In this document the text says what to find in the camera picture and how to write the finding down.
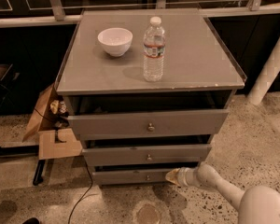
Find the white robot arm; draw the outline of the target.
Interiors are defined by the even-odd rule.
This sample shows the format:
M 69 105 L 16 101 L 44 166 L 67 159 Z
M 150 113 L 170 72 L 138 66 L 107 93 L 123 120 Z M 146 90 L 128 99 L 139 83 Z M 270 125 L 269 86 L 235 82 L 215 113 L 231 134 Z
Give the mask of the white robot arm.
M 175 168 L 165 176 L 179 187 L 216 190 L 238 213 L 237 224 L 280 224 L 280 193 L 266 186 L 242 190 L 202 162 L 195 168 Z

